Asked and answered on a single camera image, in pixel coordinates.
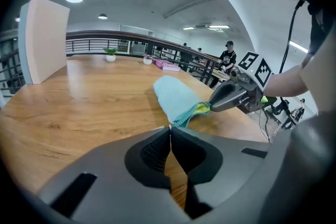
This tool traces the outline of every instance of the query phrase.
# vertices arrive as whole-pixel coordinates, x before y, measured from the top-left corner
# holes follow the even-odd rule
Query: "railing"
[[[217,59],[191,48],[166,40],[120,31],[78,31],[67,34],[67,56],[105,54],[105,48],[115,48],[117,55],[143,57],[149,54],[178,65],[193,77],[208,84]]]
[[[17,49],[17,38],[3,40],[0,43],[0,52],[2,55],[0,58],[0,90],[5,101],[8,101],[25,84]]]

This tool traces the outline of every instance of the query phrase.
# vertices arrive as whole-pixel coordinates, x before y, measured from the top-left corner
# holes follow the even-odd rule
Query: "light blue towel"
[[[210,104],[202,102],[192,89],[177,78],[163,76],[153,87],[162,110],[173,126],[187,127],[194,115],[208,114],[210,111]]]

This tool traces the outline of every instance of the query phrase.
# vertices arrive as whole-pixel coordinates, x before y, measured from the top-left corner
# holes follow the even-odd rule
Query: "wooden table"
[[[213,90],[184,71],[162,71],[142,58],[76,55],[40,85],[25,85],[0,112],[3,157],[15,180],[36,192],[48,179],[101,144],[168,126],[153,83],[174,76],[204,101]],[[259,127],[237,108],[191,120],[206,134],[263,141]],[[170,153],[165,173],[184,208],[186,175]]]
[[[212,71],[212,75],[219,78],[220,81],[226,81],[226,80],[230,79],[229,75],[222,74],[222,73],[219,72],[219,70],[216,70],[216,69],[214,69]]]

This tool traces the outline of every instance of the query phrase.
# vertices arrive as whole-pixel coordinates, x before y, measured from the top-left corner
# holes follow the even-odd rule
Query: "black t-shirt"
[[[192,61],[193,56],[189,54],[188,52],[180,52],[181,55],[181,60],[183,61]]]
[[[223,51],[222,55],[220,56],[220,60],[223,60],[223,63],[220,66],[227,67],[230,63],[235,64],[236,58],[237,58],[237,55],[234,50],[232,52],[228,52],[227,50]],[[229,68],[228,70],[226,70],[226,73],[229,74],[231,69],[232,68]]]

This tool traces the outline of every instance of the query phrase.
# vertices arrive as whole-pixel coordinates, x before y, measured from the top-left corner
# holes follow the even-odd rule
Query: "cap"
[[[229,41],[226,43],[225,47],[227,47],[227,45],[233,45],[233,41],[229,40]]]

